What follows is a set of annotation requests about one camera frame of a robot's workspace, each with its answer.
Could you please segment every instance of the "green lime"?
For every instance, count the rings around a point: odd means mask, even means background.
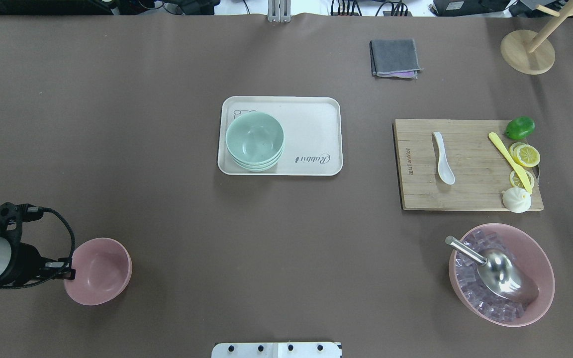
[[[534,120],[520,116],[507,124],[505,135],[511,140],[521,140],[534,132]]]

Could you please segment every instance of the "lemon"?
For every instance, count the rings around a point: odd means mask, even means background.
[[[514,161],[519,165],[531,168],[541,161],[541,154],[531,145],[519,145],[514,149]]]
[[[512,156],[512,158],[514,158],[514,149],[519,147],[519,145],[525,145],[525,143],[521,143],[519,141],[516,141],[516,142],[512,143],[512,145],[508,149],[508,152],[510,152],[510,156]]]
[[[532,175],[532,173],[528,171],[525,172],[527,173],[527,178],[530,180],[530,184],[532,185],[532,187],[534,187],[536,185],[536,180],[534,179],[534,175]],[[510,184],[512,184],[512,186],[516,188],[525,188],[523,183],[521,183],[521,179],[519,179],[519,176],[516,175],[516,172],[514,170],[512,170],[512,172],[510,173]]]

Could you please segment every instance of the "round wooden base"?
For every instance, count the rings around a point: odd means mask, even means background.
[[[503,59],[515,70],[528,75],[547,72],[555,59],[554,47],[547,39],[532,54],[528,54],[527,46],[536,34],[530,30],[516,30],[505,35],[501,41]]]

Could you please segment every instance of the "cutting board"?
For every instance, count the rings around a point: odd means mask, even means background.
[[[512,167],[487,134],[496,132],[509,148],[515,141],[503,135],[508,123],[509,120],[396,119],[393,131],[403,208],[507,211],[501,197],[511,187]],[[455,173],[453,185],[445,184],[437,174],[434,131],[443,135],[448,163]],[[532,188],[530,211],[541,210],[543,200],[537,183]]]

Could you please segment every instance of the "pink bowl with ice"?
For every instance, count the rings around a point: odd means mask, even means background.
[[[457,282],[457,274],[455,272],[455,257],[457,251],[453,250],[450,255],[450,264],[448,265],[448,272],[450,273],[450,283],[457,294],[457,297],[464,303],[464,305],[473,311],[479,317],[484,318],[494,324],[506,327],[522,327],[528,324],[533,324],[541,319],[549,310],[554,299],[555,280],[552,265],[548,260],[547,255],[541,249],[541,246],[534,241],[532,237],[516,227],[505,224],[484,224],[477,226],[468,231],[462,241],[477,230],[484,230],[497,233],[503,245],[516,256],[516,264],[523,270],[525,274],[530,276],[534,282],[539,286],[539,297],[532,301],[527,306],[527,310],[523,313],[522,317],[517,317],[512,322],[496,322],[477,311],[464,297],[464,293],[459,287]]]
[[[72,256],[75,279],[65,280],[68,295],[86,306],[117,297],[132,277],[132,258],[121,243],[96,238],[79,246]]]

